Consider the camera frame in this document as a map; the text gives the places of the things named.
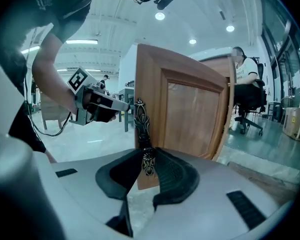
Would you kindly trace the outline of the cardboard box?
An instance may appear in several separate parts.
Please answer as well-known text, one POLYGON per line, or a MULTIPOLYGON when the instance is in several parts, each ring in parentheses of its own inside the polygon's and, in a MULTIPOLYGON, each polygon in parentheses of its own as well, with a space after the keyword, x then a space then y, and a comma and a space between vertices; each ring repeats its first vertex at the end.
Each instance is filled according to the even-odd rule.
POLYGON ((300 135, 299 138, 297 138, 298 132, 300 128, 300 108, 286 108, 285 110, 285 119, 283 124, 283 133, 287 135, 288 137, 300 141, 300 135))

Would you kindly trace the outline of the person's left forearm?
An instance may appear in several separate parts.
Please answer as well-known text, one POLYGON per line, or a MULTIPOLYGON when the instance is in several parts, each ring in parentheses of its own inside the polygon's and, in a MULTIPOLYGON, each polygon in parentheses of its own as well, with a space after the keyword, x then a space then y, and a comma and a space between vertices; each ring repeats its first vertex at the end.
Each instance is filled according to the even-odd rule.
POLYGON ((77 110, 74 94, 54 66, 62 45, 54 34, 47 34, 34 58, 31 71, 39 90, 74 114, 77 110))

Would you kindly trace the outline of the black office chair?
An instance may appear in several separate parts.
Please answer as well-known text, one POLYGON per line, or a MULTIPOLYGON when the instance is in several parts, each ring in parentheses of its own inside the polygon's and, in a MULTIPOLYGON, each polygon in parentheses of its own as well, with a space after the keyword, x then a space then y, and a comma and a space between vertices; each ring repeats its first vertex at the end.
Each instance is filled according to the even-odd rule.
POLYGON ((238 106, 239 116, 234 120, 238 122, 242 135, 246 134, 250 126, 259 129, 258 134, 263 135, 263 128, 247 119, 247 115, 256 112, 257 109, 265 111, 267 94, 262 80, 263 72, 264 65, 258 63, 254 57, 247 57, 242 65, 236 68, 233 105, 238 106))

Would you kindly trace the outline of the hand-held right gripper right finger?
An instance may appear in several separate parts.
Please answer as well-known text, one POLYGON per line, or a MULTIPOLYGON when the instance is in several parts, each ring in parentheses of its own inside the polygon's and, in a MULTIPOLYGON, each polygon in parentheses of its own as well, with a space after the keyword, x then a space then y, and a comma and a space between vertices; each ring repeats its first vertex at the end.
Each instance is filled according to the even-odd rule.
POLYGON ((200 180, 183 202, 159 205, 136 240, 260 240, 280 221, 280 206, 263 189, 221 163, 170 153, 194 166, 200 180), (249 229, 228 193, 242 193, 265 217, 249 229))

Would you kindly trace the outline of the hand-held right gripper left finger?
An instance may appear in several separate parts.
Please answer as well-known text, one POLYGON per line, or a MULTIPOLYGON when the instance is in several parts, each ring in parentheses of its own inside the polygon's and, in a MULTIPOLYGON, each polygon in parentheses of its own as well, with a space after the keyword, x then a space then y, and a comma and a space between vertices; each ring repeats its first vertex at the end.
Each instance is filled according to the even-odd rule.
POLYGON ((141 172, 140 149, 52 165, 62 186, 101 223, 133 236, 127 195, 141 172))

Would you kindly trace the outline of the person's black shorts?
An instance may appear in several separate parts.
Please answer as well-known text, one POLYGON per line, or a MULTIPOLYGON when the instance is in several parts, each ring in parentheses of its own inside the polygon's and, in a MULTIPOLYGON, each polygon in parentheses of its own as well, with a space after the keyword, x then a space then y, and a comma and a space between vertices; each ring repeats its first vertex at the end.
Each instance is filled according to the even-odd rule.
POLYGON ((46 147, 35 133, 28 117, 27 103, 24 102, 18 110, 8 134, 27 143, 34 151, 45 153, 46 147))

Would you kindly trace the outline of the wooden cabinet door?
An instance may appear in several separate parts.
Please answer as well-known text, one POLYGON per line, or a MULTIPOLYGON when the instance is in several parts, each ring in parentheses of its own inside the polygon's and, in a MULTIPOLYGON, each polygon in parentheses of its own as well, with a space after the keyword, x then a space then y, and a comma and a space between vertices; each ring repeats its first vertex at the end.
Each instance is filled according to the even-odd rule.
POLYGON ((227 82, 203 60, 156 46, 137 46, 134 98, 145 105, 153 147, 205 159, 201 155, 210 146, 219 96, 227 82))

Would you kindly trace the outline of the grey table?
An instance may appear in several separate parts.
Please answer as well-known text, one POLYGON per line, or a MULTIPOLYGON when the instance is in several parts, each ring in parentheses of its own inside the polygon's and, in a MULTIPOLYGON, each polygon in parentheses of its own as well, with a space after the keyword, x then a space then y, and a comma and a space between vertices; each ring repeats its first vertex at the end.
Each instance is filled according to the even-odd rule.
POLYGON ((124 87, 118 93, 118 99, 130 105, 128 111, 123 112, 124 131, 128 132, 129 124, 134 125, 134 112, 135 112, 135 89, 133 87, 124 87))

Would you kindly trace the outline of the dark framed window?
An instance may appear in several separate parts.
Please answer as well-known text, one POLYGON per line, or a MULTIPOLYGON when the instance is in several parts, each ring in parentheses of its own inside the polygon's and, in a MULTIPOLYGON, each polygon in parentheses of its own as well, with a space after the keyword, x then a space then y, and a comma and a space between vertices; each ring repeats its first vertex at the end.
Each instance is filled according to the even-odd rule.
POLYGON ((262 40, 273 77, 273 100, 300 105, 300 30, 278 0, 261 0, 262 40))

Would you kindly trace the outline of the long ceiling light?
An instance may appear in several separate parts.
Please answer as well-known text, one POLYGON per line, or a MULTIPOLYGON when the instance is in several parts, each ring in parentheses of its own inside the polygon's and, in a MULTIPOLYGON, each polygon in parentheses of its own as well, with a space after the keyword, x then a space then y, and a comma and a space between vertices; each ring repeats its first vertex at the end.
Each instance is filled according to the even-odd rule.
POLYGON ((84 39, 74 39, 74 40, 67 40, 67 44, 87 44, 87 45, 97 45, 98 40, 84 40, 84 39))
POLYGON ((39 49, 40 49, 40 46, 37 45, 37 46, 30 47, 30 48, 28 48, 28 49, 22 50, 21 53, 22 53, 22 54, 28 54, 28 53, 30 53, 30 52, 37 51, 37 50, 39 50, 39 49))

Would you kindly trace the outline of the wooden cabinet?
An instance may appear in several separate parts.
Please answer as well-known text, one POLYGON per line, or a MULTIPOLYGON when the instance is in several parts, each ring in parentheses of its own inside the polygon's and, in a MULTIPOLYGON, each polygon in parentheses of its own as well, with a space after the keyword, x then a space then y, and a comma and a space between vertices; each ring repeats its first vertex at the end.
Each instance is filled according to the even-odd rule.
POLYGON ((204 159, 216 161, 228 136, 233 114, 236 81, 235 63, 231 55, 209 58, 201 62, 215 70, 226 80, 226 87, 219 94, 218 111, 210 145, 207 153, 201 155, 204 159))

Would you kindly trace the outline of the person's black t-shirt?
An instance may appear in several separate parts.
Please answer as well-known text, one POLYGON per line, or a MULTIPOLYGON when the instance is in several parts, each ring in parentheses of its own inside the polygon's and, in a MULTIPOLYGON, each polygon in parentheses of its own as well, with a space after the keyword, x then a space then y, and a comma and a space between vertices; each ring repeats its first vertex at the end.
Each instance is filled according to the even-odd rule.
POLYGON ((27 34, 52 24, 50 33, 62 43, 82 26, 92 0, 17 0, 0 19, 0 65, 17 88, 24 93, 26 58, 21 48, 27 34))

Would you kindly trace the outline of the light wooden table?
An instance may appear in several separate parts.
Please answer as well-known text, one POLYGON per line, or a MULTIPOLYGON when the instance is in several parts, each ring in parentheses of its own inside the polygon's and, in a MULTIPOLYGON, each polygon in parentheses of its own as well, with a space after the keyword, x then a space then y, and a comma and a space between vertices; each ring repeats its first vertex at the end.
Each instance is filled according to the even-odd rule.
POLYGON ((46 121, 57 121, 58 126, 61 129, 62 122, 67 119, 70 113, 68 110, 58 105, 42 92, 40 93, 40 109, 43 127, 45 130, 47 130, 46 121))

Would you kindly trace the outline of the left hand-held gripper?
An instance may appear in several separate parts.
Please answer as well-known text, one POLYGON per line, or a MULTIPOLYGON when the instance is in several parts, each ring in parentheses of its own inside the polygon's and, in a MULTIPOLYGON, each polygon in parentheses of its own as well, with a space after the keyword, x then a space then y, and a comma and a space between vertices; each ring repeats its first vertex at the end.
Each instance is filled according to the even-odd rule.
POLYGON ((130 105, 106 94, 105 85, 97 81, 89 72, 79 67, 67 82, 74 94, 75 118, 70 123, 85 126, 90 122, 108 123, 117 111, 127 112, 130 105))

